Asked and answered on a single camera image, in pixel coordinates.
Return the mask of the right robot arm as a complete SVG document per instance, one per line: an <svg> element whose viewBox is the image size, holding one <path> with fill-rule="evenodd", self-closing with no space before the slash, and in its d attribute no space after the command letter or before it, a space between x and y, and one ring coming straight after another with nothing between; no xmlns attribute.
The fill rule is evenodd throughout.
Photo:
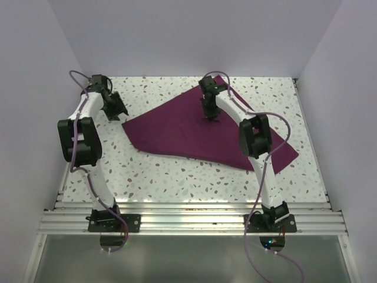
<svg viewBox="0 0 377 283"><path fill-rule="evenodd" d="M272 149L272 134L269 116L275 116L287 126L287 137L291 129L287 120L271 112L254 112L241 99L237 98L227 83L215 82L211 73L207 73L200 81L203 93L201 103L206 119L214 120L221 112L225 112L239 127L239 147L252 165L259 183L257 200L262 201L262 211L256 212L253 205L247 220L245 230L250 225L258 231L285 232L290 223L289 208L277 188L275 172L272 165L272 154L282 145Z"/></svg>

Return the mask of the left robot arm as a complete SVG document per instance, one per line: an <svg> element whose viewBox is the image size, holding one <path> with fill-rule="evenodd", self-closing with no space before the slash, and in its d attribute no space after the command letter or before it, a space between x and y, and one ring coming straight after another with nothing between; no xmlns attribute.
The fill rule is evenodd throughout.
<svg viewBox="0 0 377 283"><path fill-rule="evenodd" d="M98 113L103 111L108 121L119 121L119 115L128 115L120 95L113 91L113 83L105 75L87 77L71 70L88 80L82 89L79 105L74 113L57 124L64 159L70 163L70 172L79 172L84 179L92 200L92 212L88 218L91 232L109 230L127 231L114 195L110 192L101 166L102 144L95 125Z"/></svg>

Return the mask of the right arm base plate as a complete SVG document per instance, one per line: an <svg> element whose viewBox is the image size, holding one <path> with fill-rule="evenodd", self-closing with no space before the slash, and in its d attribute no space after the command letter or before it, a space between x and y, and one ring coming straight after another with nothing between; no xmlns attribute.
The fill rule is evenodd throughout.
<svg viewBox="0 0 377 283"><path fill-rule="evenodd" d="M289 214L288 217L280 220L277 223L268 223L260 212L254 212L249 221L249 215L243 215L244 225L247 224L247 233L295 233L297 226L295 216Z"/></svg>

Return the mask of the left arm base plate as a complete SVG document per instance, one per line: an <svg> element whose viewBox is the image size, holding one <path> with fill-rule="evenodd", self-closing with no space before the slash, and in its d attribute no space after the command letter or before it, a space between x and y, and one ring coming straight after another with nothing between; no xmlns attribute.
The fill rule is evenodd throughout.
<svg viewBox="0 0 377 283"><path fill-rule="evenodd" d="M89 232L124 232L124 222L127 224L127 232L139 233L141 225L141 215L139 214L121 214L120 221L114 215L101 211L97 216L87 216L85 219L89 222Z"/></svg>

